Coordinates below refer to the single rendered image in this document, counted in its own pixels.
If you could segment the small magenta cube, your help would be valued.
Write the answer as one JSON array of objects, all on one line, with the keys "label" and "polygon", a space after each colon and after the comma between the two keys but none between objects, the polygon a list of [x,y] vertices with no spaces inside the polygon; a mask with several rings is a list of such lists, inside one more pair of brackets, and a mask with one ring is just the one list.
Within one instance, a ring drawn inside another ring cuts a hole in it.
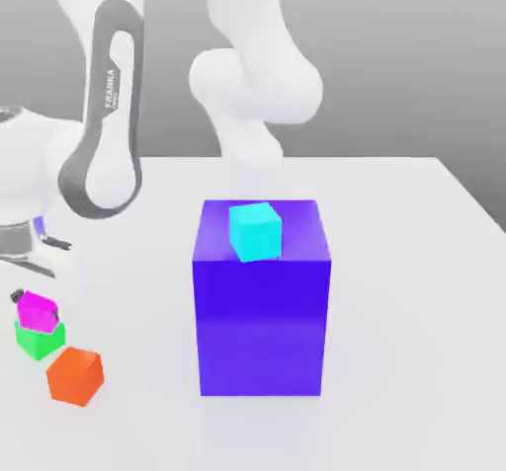
[{"label": "small magenta cube", "polygon": [[25,291],[17,303],[19,323],[24,328],[51,334],[59,323],[51,314],[56,308],[52,299]]}]

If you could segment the small cyan cube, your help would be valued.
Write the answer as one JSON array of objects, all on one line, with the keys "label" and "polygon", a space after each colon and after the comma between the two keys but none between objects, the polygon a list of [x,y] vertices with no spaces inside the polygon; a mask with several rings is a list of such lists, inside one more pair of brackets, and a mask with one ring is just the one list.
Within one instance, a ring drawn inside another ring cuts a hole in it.
[{"label": "small cyan cube", "polygon": [[268,202],[229,209],[229,242],[242,263],[279,258],[282,231],[283,220]]}]

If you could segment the large purple box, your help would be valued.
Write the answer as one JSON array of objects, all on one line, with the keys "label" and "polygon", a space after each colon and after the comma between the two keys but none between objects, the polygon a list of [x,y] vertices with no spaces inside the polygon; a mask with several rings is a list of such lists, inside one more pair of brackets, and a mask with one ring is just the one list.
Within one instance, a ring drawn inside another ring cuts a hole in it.
[{"label": "large purple box", "polygon": [[321,392],[331,255],[313,200],[275,200],[282,255],[243,263],[229,243],[232,200],[205,200],[192,259],[204,396]]}]

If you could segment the small orange cube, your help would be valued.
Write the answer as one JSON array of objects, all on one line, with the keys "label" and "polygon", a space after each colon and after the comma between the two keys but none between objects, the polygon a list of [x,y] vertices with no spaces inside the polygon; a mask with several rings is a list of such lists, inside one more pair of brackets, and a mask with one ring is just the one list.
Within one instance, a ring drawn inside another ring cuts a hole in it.
[{"label": "small orange cube", "polygon": [[105,382],[99,353],[66,348],[47,368],[50,397],[55,401],[85,407]]}]

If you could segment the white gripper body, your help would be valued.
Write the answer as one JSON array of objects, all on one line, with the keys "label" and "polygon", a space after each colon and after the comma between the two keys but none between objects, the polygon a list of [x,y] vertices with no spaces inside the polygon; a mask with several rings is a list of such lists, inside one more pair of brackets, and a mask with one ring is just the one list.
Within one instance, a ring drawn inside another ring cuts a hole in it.
[{"label": "white gripper body", "polygon": [[79,300],[79,270],[63,253],[33,250],[21,255],[0,254],[0,261],[48,277],[56,301]]}]

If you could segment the small green cube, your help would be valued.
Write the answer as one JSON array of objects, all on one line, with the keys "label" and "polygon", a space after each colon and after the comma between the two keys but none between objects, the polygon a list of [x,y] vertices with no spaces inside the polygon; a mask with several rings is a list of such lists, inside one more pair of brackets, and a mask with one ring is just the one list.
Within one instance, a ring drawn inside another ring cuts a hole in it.
[{"label": "small green cube", "polygon": [[18,346],[34,360],[41,360],[65,345],[65,326],[60,322],[51,334],[37,332],[21,326],[15,321]]}]

